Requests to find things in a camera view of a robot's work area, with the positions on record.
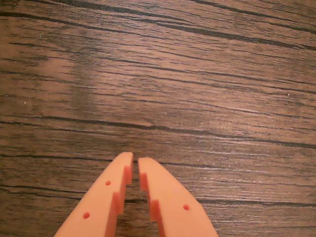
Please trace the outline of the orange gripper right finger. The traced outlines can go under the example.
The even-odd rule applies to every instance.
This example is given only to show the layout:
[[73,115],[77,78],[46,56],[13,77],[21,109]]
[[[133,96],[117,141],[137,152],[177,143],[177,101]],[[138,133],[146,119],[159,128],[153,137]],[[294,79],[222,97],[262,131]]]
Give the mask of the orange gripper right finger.
[[150,220],[161,237],[217,237],[202,205],[160,163],[138,159],[140,187],[146,191]]

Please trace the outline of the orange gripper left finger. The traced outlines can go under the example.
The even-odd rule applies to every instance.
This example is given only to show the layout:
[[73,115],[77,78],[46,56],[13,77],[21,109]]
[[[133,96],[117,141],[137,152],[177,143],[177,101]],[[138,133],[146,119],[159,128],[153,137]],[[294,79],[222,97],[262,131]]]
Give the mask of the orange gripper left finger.
[[56,237],[114,237],[132,182],[133,153],[119,154],[101,173],[58,229]]

